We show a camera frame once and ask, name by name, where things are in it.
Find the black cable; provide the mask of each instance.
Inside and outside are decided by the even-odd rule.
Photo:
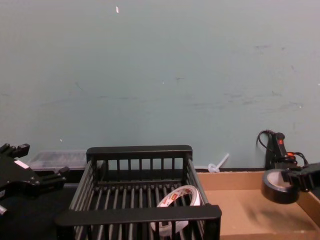
[[[307,159],[306,159],[305,155],[303,155],[303,153],[297,151],[297,152],[294,152],[294,154],[303,159],[304,166],[309,165],[309,162],[307,161]]]
[[[263,130],[263,131],[259,132],[258,137],[257,137],[257,139],[256,139],[256,143],[258,143],[258,141],[259,141],[259,143],[260,143],[265,149],[267,149],[268,151],[274,153],[274,151],[273,151],[272,149],[270,149],[269,147],[267,147],[267,146],[261,141],[261,135],[262,135],[262,134],[268,134],[269,136],[272,136],[273,134],[275,134],[275,132],[274,132],[274,131],[271,131],[271,130],[268,130],[268,129],[267,129],[267,130]]]

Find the tape label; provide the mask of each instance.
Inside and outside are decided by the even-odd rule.
[[[20,167],[23,167],[24,169],[28,169],[29,168],[29,166],[27,164],[23,163],[20,160],[16,160],[16,161],[14,161],[14,163],[18,164]]]
[[[6,190],[0,191],[0,199],[6,195]]]

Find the cardboard box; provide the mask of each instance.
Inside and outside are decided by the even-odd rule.
[[[320,200],[300,194],[277,204],[260,191],[263,172],[199,173],[208,201],[222,210],[221,240],[320,240]]]

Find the black plastic basket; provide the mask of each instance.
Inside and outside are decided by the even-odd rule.
[[[55,219],[59,240],[218,240],[222,212],[208,203],[188,145],[93,147],[69,210]],[[172,207],[156,207],[172,190],[195,186],[200,206],[190,197]],[[180,232],[176,221],[189,221]],[[156,229],[150,223],[155,222]],[[159,222],[171,222],[160,237]]]

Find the black tape roll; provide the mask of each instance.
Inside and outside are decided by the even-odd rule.
[[[299,189],[284,182],[281,171],[281,169],[272,169],[264,173],[261,193],[272,202],[292,204],[299,198]]]

